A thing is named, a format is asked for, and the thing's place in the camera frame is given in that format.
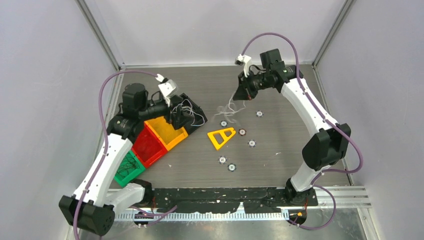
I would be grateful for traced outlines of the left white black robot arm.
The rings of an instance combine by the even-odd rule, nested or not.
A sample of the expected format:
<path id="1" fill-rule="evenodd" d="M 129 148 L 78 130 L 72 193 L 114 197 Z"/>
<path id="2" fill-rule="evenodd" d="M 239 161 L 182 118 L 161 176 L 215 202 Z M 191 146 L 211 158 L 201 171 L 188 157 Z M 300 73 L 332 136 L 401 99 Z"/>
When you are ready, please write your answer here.
<path id="1" fill-rule="evenodd" d="M 159 99 L 149 98 L 141 83 L 132 83 L 122 93 L 119 112 L 103 125 L 104 142 L 88 174 L 71 196 L 62 196 L 59 208 L 66 221 L 78 231 L 85 230 L 99 237 L 106 235 L 114 224 L 116 215 L 138 203 L 148 207 L 153 202 L 151 184 L 136 180 L 113 195 L 107 195 L 110 184 L 127 153 L 143 131 L 145 121 L 164 117 L 175 130 L 193 120 L 183 111 L 184 98 L 177 94 L 172 81 L 158 85 Z"/>

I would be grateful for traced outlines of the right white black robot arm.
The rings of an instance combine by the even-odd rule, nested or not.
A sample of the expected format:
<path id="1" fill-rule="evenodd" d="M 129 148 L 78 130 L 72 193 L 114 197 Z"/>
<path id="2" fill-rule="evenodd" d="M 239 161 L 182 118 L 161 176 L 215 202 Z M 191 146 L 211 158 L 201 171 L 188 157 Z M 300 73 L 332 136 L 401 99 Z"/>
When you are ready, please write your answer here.
<path id="1" fill-rule="evenodd" d="M 296 65 L 286 65 L 280 51 L 272 49 L 260 54 L 262 67 L 252 71 L 252 58 L 240 54 L 235 64 L 242 66 L 234 101 L 253 100 L 260 90 L 276 89 L 294 107 L 304 122 L 310 140 L 301 151 L 303 163 L 287 180 L 284 198 L 288 204 L 299 205 L 312 193 L 313 183 L 346 155 L 351 128 L 339 124 L 322 107 L 310 91 Z"/>

